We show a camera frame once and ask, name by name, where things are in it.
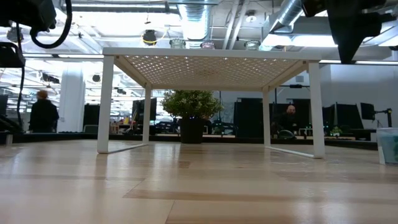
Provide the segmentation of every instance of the dark jacket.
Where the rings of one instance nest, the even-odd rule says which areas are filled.
[[[280,130],[298,131],[300,128],[299,120],[294,115],[286,112],[275,118],[275,122],[280,126]]]
[[[59,119],[57,107],[50,100],[37,100],[30,113],[30,130],[51,132]]]

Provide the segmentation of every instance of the bald man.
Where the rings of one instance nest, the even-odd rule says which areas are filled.
[[[294,131],[298,131],[300,125],[295,114],[296,107],[293,105],[289,105],[285,113],[282,113],[280,116],[276,117],[274,122],[278,124],[279,130],[288,130],[292,133],[294,133]]]

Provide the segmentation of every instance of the white table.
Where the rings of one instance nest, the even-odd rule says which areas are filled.
[[[99,153],[117,152],[148,144],[151,91],[171,89],[260,91],[263,94],[265,147],[311,158],[325,156],[320,55],[301,52],[114,47],[104,48],[103,55],[97,144]],[[144,130],[141,144],[110,151],[108,149],[109,115],[114,64],[145,88]],[[268,93],[305,70],[308,70],[310,76],[313,154],[272,147],[270,136]]]

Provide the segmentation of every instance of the clear container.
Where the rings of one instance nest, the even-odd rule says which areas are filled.
[[[210,49],[210,50],[213,50],[213,49],[216,49],[216,44],[213,43],[212,41],[207,41],[207,42],[201,43],[201,44],[200,44],[200,48],[201,48],[201,49]]]
[[[169,42],[171,49],[185,49],[185,40],[174,39]]]
[[[244,43],[246,50],[259,50],[261,43],[258,40],[249,40]]]
[[[380,164],[398,164],[398,128],[377,129]]]

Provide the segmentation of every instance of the potted plant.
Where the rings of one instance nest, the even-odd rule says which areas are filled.
[[[201,143],[205,119],[211,118],[223,107],[212,91],[167,91],[162,100],[164,110],[172,116],[181,116],[182,143]]]
[[[335,127],[330,131],[330,135],[331,135],[331,136],[336,136],[336,137],[339,137],[341,133],[343,133],[343,131],[342,131],[339,127],[337,127],[337,126],[335,126]]]

